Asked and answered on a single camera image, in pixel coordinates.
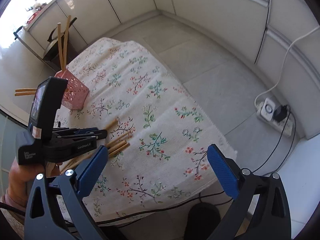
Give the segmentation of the person's left hand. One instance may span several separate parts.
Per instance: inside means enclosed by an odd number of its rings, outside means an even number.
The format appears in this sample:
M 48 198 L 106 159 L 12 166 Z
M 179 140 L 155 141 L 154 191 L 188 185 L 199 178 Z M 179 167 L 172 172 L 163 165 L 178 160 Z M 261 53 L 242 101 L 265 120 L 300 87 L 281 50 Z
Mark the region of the person's left hand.
M 28 202 L 27 183 L 33 181 L 40 173 L 45 174 L 43 165 L 18 165 L 15 158 L 9 172 L 9 185 L 4 198 L 5 202 L 24 211 Z

